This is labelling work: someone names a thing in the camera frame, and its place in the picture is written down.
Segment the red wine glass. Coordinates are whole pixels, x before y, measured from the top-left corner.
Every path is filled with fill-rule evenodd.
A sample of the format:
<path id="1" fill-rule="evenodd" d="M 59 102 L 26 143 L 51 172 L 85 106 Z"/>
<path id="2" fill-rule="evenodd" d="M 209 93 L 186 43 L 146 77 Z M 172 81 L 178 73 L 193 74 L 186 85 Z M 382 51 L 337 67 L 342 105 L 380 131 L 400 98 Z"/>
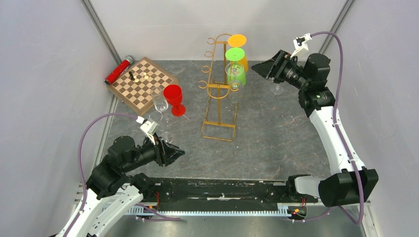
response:
<path id="1" fill-rule="evenodd" d="M 163 92 L 167 102 L 172 106 L 171 113 L 175 117 L 181 117 L 185 114 L 186 108 L 183 106 L 183 94 L 182 89 L 177 84 L 168 85 Z"/>

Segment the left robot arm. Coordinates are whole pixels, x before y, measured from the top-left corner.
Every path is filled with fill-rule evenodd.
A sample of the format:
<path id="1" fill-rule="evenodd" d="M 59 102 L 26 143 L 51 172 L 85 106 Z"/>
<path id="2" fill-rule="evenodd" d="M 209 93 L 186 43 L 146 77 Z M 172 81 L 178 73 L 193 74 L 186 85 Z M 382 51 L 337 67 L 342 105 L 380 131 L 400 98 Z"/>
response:
<path id="1" fill-rule="evenodd" d="M 157 196 L 155 182 L 144 173 L 128 175 L 141 166 L 155 162 L 166 167 L 185 151 L 153 135 L 136 145 L 130 136 L 114 140 L 107 155 L 83 181 L 83 196 L 59 237 L 97 237 L 111 227 L 123 212 L 141 201 Z"/>

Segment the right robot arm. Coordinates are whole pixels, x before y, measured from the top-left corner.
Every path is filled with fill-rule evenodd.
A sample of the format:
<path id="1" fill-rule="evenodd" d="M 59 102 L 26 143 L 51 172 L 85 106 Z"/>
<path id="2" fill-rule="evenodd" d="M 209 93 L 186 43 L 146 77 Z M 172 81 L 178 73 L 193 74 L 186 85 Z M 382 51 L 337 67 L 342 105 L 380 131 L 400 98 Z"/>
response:
<path id="1" fill-rule="evenodd" d="M 279 50 L 251 69 L 274 83 L 287 82 L 298 89 L 298 102 L 316 128 L 329 160 L 330 177 L 290 176 L 286 197 L 299 201 L 309 195 L 319 198 L 326 207 L 365 203 L 379 177 L 358 157 L 340 122 L 336 99 L 326 86 L 330 59 L 313 53 L 304 66 L 299 66 L 290 53 Z"/>

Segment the clear green-rimmed wine glass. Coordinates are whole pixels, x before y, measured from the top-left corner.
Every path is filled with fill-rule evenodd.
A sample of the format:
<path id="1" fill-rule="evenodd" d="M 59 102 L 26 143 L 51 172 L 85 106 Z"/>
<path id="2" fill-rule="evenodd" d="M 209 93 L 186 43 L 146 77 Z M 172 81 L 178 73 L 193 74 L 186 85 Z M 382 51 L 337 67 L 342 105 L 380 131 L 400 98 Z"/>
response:
<path id="1" fill-rule="evenodd" d="M 162 130 L 162 138 L 167 142 L 171 143 L 173 141 L 173 134 L 171 132 L 171 126 L 173 124 L 173 118 L 170 113 L 164 113 L 160 123 Z"/>

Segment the green wine glass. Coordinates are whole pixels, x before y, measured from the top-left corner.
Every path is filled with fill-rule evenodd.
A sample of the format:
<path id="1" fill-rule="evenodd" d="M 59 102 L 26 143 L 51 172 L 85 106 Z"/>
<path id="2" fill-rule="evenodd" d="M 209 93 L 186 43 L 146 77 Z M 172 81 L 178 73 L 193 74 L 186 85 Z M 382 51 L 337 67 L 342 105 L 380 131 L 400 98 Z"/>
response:
<path id="1" fill-rule="evenodd" d="M 225 67 L 227 82 L 238 80 L 241 85 L 246 85 L 246 70 L 241 62 L 245 58 L 245 51 L 240 47 L 233 47 L 226 51 L 225 57 L 230 61 Z"/>

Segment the clear back wine glass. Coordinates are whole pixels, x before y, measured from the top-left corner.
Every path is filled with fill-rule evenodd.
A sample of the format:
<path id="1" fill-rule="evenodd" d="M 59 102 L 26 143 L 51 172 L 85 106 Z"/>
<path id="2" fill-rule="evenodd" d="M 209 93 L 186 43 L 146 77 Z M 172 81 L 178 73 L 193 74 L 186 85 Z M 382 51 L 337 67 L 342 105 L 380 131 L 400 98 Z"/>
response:
<path id="1" fill-rule="evenodd" d="M 244 67 L 238 62 L 230 62 L 225 67 L 227 82 L 229 85 L 228 98 L 231 103 L 238 103 L 244 92 L 243 78 L 245 78 Z"/>

